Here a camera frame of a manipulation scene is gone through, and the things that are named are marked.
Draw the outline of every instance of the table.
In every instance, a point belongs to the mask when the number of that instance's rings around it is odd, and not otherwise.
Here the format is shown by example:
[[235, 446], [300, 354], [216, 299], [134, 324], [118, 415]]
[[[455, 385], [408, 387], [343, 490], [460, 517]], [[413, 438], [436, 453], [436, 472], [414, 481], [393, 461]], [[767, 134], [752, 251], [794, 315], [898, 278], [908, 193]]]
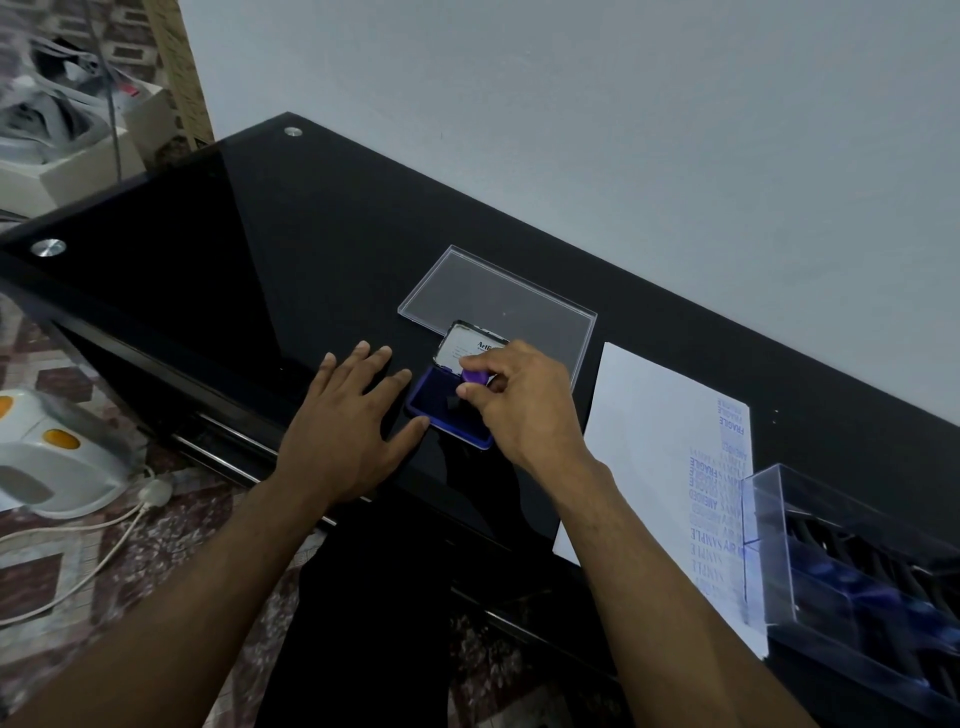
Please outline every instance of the table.
[[[31, 253], [50, 238], [67, 252]], [[2, 242], [4, 289], [145, 426], [237, 482], [270, 472], [326, 351], [366, 338], [394, 348], [393, 368], [428, 365], [439, 337], [396, 308], [455, 244], [598, 314], [573, 393], [581, 424], [611, 341], [749, 404], [756, 470], [785, 463], [960, 544], [960, 428], [294, 114]], [[405, 422], [397, 407], [387, 429]], [[556, 512], [529, 476], [431, 431], [394, 484], [437, 514], [458, 594], [611, 671], [579, 571], [550, 554]], [[823, 716], [841, 693], [861, 716], [897, 709], [788, 651], [771, 664]]]

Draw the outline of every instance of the power cord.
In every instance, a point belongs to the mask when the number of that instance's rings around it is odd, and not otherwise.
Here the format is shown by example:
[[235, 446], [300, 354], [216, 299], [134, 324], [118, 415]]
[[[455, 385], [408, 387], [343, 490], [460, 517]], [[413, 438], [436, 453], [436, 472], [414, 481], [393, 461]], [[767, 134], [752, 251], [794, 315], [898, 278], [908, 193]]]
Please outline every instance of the power cord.
[[110, 124], [110, 138], [113, 141], [113, 165], [116, 168], [117, 181], [121, 182], [123, 180], [123, 169], [120, 162], [120, 136], [117, 133], [117, 112], [113, 107], [113, 88], [116, 83], [113, 79], [113, 74], [110, 73], [110, 69], [107, 66], [107, 59], [104, 57], [104, 48], [100, 44], [100, 39], [97, 37], [96, 30], [93, 26], [93, 7], [90, 5], [90, 0], [83, 0], [82, 4], [84, 6], [86, 31], [90, 33], [90, 40], [93, 41], [93, 50], [97, 55], [97, 62], [100, 63], [100, 68], [104, 74], [104, 84], [107, 86], [107, 115]]
[[108, 526], [115, 525], [121, 521], [125, 521], [130, 516], [134, 516], [133, 522], [130, 524], [130, 527], [124, 531], [123, 536], [120, 537], [120, 540], [113, 546], [109, 553], [101, 560], [99, 564], [87, 574], [83, 579], [74, 584], [67, 592], [61, 594], [53, 601], [48, 604], [44, 604], [42, 607], [37, 607], [36, 609], [26, 612], [22, 615], [17, 615], [16, 617], [11, 617], [9, 619], [0, 619], [0, 627], [6, 627], [10, 624], [16, 624], [23, 619], [30, 619], [36, 617], [37, 615], [43, 614], [48, 609], [52, 609], [60, 604], [62, 601], [68, 597], [76, 594], [80, 589], [82, 589], [86, 584], [90, 582], [94, 576], [100, 573], [100, 570], [107, 565], [110, 559], [113, 558], [113, 555], [120, 550], [120, 548], [127, 542], [130, 538], [130, 535], [133, 533], [133, 530], [136, 528], [136, 525], [140, 522], [140, 519], [143, 518], [143, 515], [149, 511], [151, 508], [160, 508], [167, 504], [170, 500], [170, 496], [173, 494], [173, 488], [171, 488], [169, 483], [166, 483], [162, 480], [157, 480], [154, 476], [154, 472], [150, 471], [152, 477], [151, 481], [147, 483], [141, 489], [141, 491], [136, 495], [137, 499], [140, 501], [133, 507], [130, 511], [125, 513], [118, 519], [113, 519], [113, 521], [107, 521], [106, 523], [94, 523], [93, 525], [79, 525], [79, 526], [51, 526], [49, 528], [32, 528], [27, 531], [18, 531], [16, 533], [8, 534], [3, 538], [0, 538], [0, 543], [7, 541], [8, 539], [14, 537], [21, 537], [29, 533], [37, 532], [48, 532], [48, 531], [93, 531], [100, 528], [107, 528]]

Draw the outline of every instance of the metal bolt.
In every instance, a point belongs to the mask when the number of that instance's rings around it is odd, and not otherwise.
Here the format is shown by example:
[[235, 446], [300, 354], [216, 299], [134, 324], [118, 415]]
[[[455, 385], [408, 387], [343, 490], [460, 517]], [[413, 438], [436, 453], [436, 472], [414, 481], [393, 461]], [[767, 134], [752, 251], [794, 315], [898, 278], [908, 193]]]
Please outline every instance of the metal bolt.
[[66, 251], [66, 243], [58, 240], [56, 237], [48, 237], [46, 240], [37, 240], [30, 246], [30, 252], [38, 257], [53, 257]]

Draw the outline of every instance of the white wall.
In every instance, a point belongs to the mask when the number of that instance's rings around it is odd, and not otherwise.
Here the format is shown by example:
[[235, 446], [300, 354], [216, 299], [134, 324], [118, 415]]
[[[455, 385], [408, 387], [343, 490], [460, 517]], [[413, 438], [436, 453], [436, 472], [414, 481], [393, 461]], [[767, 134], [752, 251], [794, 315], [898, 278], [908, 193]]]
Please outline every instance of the white wall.
[[307, 116], [960, 424], [956, 0], [180, 0]]

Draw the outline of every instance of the transparent box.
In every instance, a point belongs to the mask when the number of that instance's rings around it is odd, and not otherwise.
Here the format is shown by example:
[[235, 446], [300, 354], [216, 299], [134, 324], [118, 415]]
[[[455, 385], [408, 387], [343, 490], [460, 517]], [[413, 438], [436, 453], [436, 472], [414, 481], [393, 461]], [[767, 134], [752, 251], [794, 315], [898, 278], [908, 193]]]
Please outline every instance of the transparent box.
[[769, 637], [960, 719], [960, 549], [783, 465], [744, 480], [743, 498]]
[[446, 249], [397, 312], [445, 335], [466, 321], [523, 339], [565, 364], [577, 381], [597, 315], [456, 246]]

